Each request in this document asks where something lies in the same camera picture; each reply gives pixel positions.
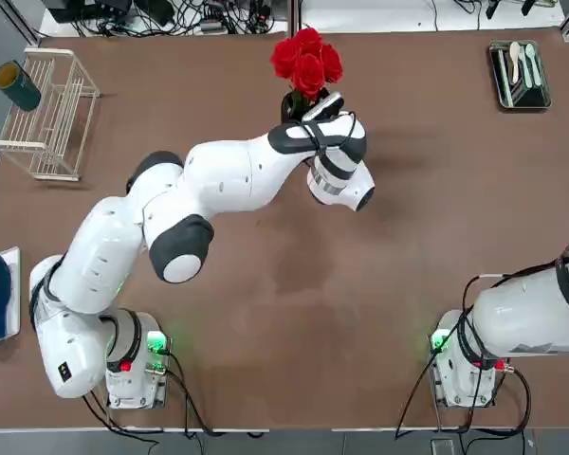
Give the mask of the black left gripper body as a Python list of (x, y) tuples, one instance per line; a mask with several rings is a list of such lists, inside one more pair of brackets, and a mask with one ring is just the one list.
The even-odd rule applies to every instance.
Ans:
[(312, 118), (313, 121), (322, 121), (336, 118), (344, 105), (344, 99), (327, 101), (321, 100), (315, 108), (317, 109), (316, 115)]

